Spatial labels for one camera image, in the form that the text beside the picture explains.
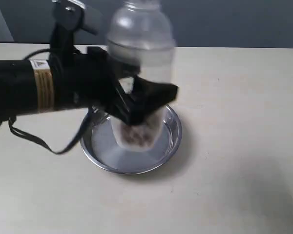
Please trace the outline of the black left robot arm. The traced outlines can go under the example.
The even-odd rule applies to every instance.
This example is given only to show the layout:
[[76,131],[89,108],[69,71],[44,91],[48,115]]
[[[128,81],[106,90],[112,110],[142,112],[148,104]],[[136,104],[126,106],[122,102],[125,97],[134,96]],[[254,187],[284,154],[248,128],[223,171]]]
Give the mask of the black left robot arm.
[[174,101],[178,87],[139,77],[139,68],[114,73],[112,60],[100,47],[47,61],[45,70],[31,60],[0,60],[0,121],[10,117],[96,107],[128,125]]

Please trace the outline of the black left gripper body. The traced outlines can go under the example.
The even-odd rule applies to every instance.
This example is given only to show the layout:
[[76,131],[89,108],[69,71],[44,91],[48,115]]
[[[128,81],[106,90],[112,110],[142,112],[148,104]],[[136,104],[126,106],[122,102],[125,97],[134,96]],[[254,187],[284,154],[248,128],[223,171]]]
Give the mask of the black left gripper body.
[[126,124],[132,123],[132,104],[112,72],[107,51],[90,46],[85,54],[63,58],[51,54],[48,61],[55,111],[97,107]]

